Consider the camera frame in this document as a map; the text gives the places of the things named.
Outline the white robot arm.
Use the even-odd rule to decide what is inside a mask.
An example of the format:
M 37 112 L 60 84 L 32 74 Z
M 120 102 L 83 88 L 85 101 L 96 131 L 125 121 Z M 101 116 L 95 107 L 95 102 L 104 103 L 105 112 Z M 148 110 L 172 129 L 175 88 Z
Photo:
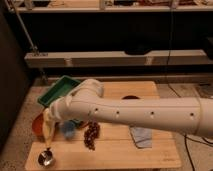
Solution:
M 117 123 L 213 138 L 213 99 L 108 99 L 104 85 L 87 79 L 49 106 L 55 121 Z

